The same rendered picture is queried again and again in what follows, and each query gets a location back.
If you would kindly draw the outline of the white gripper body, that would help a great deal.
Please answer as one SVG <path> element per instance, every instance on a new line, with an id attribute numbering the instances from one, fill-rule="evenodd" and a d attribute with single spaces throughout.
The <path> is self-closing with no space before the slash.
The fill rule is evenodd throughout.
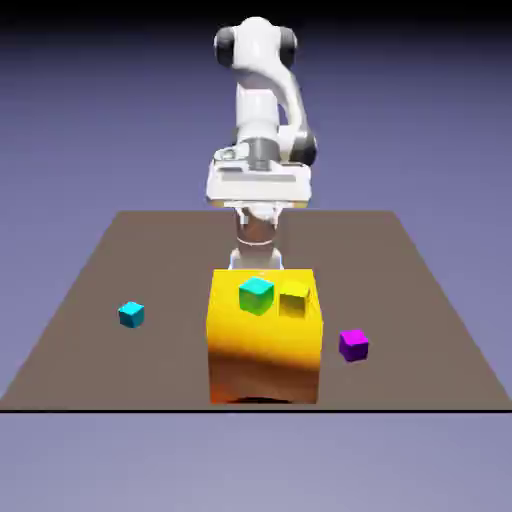
<path id="1" fill-rule="evenodd" d="M 271 161 L 264 171 L 250 170 L 245 160 L 212 161 L 209 166 L 206 198 L 216 207 L 253 203 L 306 207 L 311 197 L 311 169 L 303 164 Z"/>

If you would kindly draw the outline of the small teal green cube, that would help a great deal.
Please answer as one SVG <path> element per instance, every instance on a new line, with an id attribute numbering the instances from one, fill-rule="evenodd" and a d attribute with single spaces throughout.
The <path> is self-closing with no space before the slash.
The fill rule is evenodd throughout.
<path id="1" fill-rule="evenodd" d="M 239 307 L 245 312 L 261 316 L 272 306 L 274 291 L 272 282 L 251 277 L 239 286 Z"/>

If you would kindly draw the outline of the small yellow cube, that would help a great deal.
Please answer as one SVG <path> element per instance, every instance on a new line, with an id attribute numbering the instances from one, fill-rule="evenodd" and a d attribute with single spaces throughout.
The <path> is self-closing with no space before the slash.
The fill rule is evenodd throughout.
<path id="1" fill-rule="evenodd" d="M 310 286 L 297 280 L 284 281 L 279 289 L 279 315 L 304 318 L 310 298 Z"/>

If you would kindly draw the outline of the small cyan cube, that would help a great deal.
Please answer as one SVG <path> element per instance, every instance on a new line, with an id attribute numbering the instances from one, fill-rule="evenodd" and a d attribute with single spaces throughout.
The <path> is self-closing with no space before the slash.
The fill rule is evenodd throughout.
<path id="1" fill-rule="evenodd" d="M 145 320 L 145 306 L 134 301 L 128 301 L 118 309 L 121 325 L 127 328 L 138 328 Z"/>

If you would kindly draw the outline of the small purple cube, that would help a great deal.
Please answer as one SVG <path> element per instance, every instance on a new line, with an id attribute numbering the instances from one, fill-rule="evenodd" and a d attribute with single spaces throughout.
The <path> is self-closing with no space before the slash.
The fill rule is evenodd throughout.
<path id="1" fill-rule="evenodd" d="M 368 357 L 369 341 L 361 329 L 344 330 L 339 334 L 338 349 L 346 362 L 362 361 Z"/>

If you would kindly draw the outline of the large yellow box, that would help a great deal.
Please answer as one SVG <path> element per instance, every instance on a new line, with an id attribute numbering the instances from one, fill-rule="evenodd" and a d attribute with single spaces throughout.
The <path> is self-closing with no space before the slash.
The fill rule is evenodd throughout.
<path id="1" fill-rule="evenodd" d="M 274 284 L 261 316 L 239 307 L 239 286 L 251 277 Z M 310 286 L 304 318 L 279 315 L 284 281 Z M 323 318 L 311 269 L 216 269 L 206 317 L 210 399 L 214 404 L 270 400 L 314 404 L 318 398 Z"/>

